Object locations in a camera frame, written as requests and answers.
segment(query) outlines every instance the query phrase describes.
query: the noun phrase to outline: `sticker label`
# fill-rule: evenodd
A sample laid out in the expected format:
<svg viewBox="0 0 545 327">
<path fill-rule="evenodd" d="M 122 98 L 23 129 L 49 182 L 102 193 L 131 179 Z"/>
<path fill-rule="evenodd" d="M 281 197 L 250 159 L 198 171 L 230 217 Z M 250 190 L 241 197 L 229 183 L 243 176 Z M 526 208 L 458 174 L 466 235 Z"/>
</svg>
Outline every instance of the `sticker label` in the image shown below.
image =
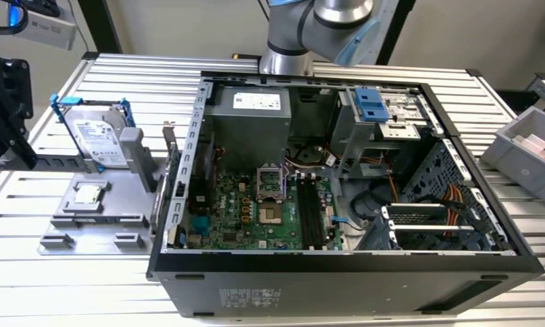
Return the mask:
<svg viewBox="0 0 545 327">
<path fill-rule="evenodd" d="M 105 121 L 73 121 L 81 143 L 94 161 L 109 168 L 126 167 L 126 161 L 113 126 Z"/>
<path fill-rule="evenodd" d="M 279 110 L 281 95 L 265 93 L 235 93 L 234 109 Z"/>
<path fill-rule="evenodd" d="M 270 308 L 281 301 L 282 289 L 221 288 L 219 301 L 223 308 Z"/>
<path fill-rule="evenodd" d="M 329 167 L 333 167 L 333 165 L 335 164 L 335 156 L 334 155 L 331 155 L 331 154 L 329 154 L 329 157 L 326 158 L 326 161 L 325 161 L 325 164 L 329 166 Z"/>
</svg>

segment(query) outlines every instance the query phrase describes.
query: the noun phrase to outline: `white wall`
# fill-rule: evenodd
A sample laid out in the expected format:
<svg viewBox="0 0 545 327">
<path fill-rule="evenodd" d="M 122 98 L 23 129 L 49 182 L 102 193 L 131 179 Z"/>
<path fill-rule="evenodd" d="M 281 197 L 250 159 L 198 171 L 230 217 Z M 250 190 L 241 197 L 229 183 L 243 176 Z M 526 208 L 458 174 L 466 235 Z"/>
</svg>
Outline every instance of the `white wall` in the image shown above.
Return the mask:
<svg viewBox="0 0 545 327">
<path fill-rule="evenodd" d="M 95 50 L 90 32 L 83 21 L 81 7 L 75 0 L 73 1 L 75 18 L 82 34 L 89 44 L 89 49 Z M 66 0 L 58 0 L 58 5 L 67 8 Z M 5 25 L 6 3 L 0 1 L 0 25 Z M 37 120 L 45 108 L 47 107 L 47 98 L 50 94 L 58 92 L 62 84 L 66 82 L 73 72 L 86 48 L 82 39 L 75 35 L 75 41 L 71 51 L 34 43 L 14 36 L 0 36 L 0 57 L 25 59 L 29 63 L 34 119 Z"/>
<path fill-rule="evenodd" d="M 267 22 L 255 0 L 106 2 L 137 55 L 230 58 L 266 50 Z"/>
<path fill-rule="evenodd" d="M 523 89 L 545 72 L 545 0 L 417 0 L 389 64 L 475 68 Z"/>
<path fill-rule="evenodd" d="M 266 49 L 255 0 L 106 1 L 134 54 L 227 58 Z M 545 71 L 545 0 L 417 0 L 389 64 L 475 68 L 494 88 L 522 89 Z"/>
</svg>

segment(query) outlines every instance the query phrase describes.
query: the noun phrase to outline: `gray plastic tray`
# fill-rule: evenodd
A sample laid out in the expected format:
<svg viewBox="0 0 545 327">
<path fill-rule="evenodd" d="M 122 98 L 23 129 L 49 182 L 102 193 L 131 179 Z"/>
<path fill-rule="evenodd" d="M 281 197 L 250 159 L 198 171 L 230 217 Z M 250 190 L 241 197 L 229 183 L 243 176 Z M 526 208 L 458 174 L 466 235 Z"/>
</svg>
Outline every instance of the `gray plastic tray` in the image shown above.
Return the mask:
<svg viewBox="0 0 545 327">
<path fill-rule="evenodd" d="M 530 134 L 545 141 L 545 113 L 534 107 L 497 130 L 497 138 L 481 159 L 545 200 L 545 159 L 511 140 L 517 135 L 526 138 Z"/>
</svg>

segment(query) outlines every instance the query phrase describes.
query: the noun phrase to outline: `aluminum extrusion table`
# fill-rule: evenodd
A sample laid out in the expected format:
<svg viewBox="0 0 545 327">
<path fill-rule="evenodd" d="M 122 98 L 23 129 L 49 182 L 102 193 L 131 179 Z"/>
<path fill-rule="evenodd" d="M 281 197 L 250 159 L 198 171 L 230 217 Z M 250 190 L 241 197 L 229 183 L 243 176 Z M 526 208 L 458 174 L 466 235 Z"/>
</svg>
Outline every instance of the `aluminum extrusion table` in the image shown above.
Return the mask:
<svg viewBox="0 0 545 327">
<path fill-rule="evenodd" d="M 175 122 L 181 145 L 201 70 L 254 73 L 257 64 L 253 60 L 101 54 L 79 62 L 59 95 L 95 100 L 127 98 L 145 133 L 143 145 L 162 157 L 161 125 L 163 121 Z M 315 63 L 315 76 L 429 83 L 474 156 L 482 154 L 494 130 L 514 116 L 485 80 L 465 70 L 379 66 L 343 69 Z M 41 153 L 75 151 L 50 110 L 29 140 Z M 481 168 L 545 266 L 545 202 L 487 166 Z M 70 178 L 66 173 L 0 174 L 1 326 L 15 322 L 41 326 L 407 326 L 418 322 L 422 326 L 545 326 L 545 275 L 459 316 L 426 321 L 385 322 L 371 317 L 182 318 L 161 285 L 145 279 L 146 256 L 39 256 L 35 252 Z"/>
</svg>

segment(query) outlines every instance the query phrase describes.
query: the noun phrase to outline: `open computer chassis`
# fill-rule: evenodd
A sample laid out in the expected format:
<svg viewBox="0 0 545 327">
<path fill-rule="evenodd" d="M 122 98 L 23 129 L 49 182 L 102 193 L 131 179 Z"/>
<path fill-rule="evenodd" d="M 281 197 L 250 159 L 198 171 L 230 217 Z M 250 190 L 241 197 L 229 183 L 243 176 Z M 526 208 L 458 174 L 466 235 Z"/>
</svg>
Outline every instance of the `open computer chassis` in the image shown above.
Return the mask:
<svg viewBox="0 0 545 327">
<path fill-rule="evenodd" d="M 402 197 L 406 201 L 415 199 L 415 190 L 410 190 L 415 185 L 422 185 L 415 180 L 415 172 L 423 169 L 429 171 L 435 164 L 439 166 L 435 163 L 439 161 L 435 151 L 445 152 L 447 156 L 442 161 L 447 160 L 458 171 L 447 173 L 459 176 L 461 181 L 454 182 L 461 183 L 458 187 L 465 198 L 469 198 L 465 203 L 478 206 L 478 214 L 486 215 L 494 226 L 494 239 L 477 240 L 475 249 L 479 251 L 453 251 L 449 248 L 438 248 L 438 251 L 399 249 L 398 242 L 390 242 L 395 241 L 395 235 L 391 235 L 393 229 L 387 229 L 387 223 L 395 220 L 394 217 L 406 217 L 403 215 L 407 208 L 394 205 L 382 207 L 379 219 L 374 220 L 365 231 L 366 234 L 369 231 L 374 234 L 369 240 L 357 239 L 355 247 L 346 247 L 345 244 L 339 246 L 338 242 L 299 249 L 283 243 L 275 244 L 273 248 L 266 243 L 262 247 L 261 243 L 246 243 L 245 247 L 226 249 L 225 243 L 230 240 L 226 240 L 227 235 L 223 235 L 223 245 L 210 243 L 213 248 L 190 246 L 198 242 L 190 239 L 197 237 L 191 235 L 191 229 L 197 226 L 190 226 L 187 211 L 197 200 L 189 198 L 194 187 L 190 175 L 197 169 L 193 164 L 206 111 L 219 101 L 215 99 L 215 93 L 221 92 L 217 89 L 255 88 L 266 93 L 263 90 L 290 87 L 341 92 L 338 105 L 349 105 L 355 113 L 358 111 L 353 97 L 343 96 L 351 94 L 353 89 L 393 92 L 411 90 L 423 118 L 429 121 L 427 133 L 435 135 L 441 142 L 435 145 L 439 148 L 431 148 L 413 158 L 419 163 L 413 168 L 411 178 L 406 179 Z M 291 99 L 281 98 L 282 103 L 287 101 Z M 338 122 L 333 123 L 333 136 L 339 133 L 338 128 Z M 354 137 L 355 132 L 347 129 L 345 134 L 349 138 Z M 322 177 L 295 172 L 285 183 L 297 183 L 299 178 L 303 181 L 313 178 L 319 185 L 326 182 L 325 185 L 330 185 L 326 187 L 334 191 L 333 183 L 349 178 L 347 172 L 337 166 L 318 174 Z M 454 178 L 443 174 L 439 171 L 435 178 Z M 243 188 L 241 179 L 229 183 L 234 189 L 239 184 Z M 166 185 L 147 278 L 159 280 L 185 317 L 455 314 L 543 273 L 538 259 L 501 206 L 427 84 L 202 72 L 178 173 L 177 176 L 169 176 Z M 215 193 L 215 206 L 226 210 L 226 198 L 217 192 L 217 187 Z M 442 188 L 435 193 L 441 196 Z M 337 206 L 335 210 L 335 215 L 346 217 L 346 208 L 343 210 Z M 353 231 L 345 226 L 338 232 L 345 234 Z M 367 241 L 371 244 L 363 247 L 362 243 Z"/>
</svg>

